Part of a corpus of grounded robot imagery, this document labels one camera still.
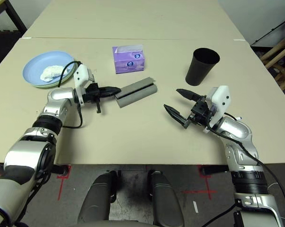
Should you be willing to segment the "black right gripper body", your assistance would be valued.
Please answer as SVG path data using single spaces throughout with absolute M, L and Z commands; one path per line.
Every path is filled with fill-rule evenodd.
M 191 109 L 191 114 L 188 116 L 188 120 L 193 124 L 198 124 L 207 127 L 214 112 L 209 109 L 206 102 L 206 96 L 201 96 Z

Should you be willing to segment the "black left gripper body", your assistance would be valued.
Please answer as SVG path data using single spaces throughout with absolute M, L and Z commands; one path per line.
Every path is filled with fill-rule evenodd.
M 89 86 L 85 89 L 85 94 L 82 95 L 83 102 L 85 103 L 96 103 L 97 107 L 97 113 L 101 113 L 101 107 L 100 107 L 100 88 L 97 83 L 91 83 Z

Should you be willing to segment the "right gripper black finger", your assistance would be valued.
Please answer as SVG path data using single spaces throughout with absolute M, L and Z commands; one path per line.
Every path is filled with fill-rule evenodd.
M 178 112 L 176 109 L 174 109 L 171 106 L 168 106 L 164 104 L 165 110 L 168 112 L 168 114 L 175 120 L 177 121 L 183 128 L 187 128 L 189 126 L 189 121 L 188 119 L 184 118 L 180 112 Z
M 198 101 L 201 98 L 201 95 L 198 95 L 192 91 L 186 90 L 186 89 L 176 89 L 176 91 L 182 95 L 184 98 L 188 100 Z

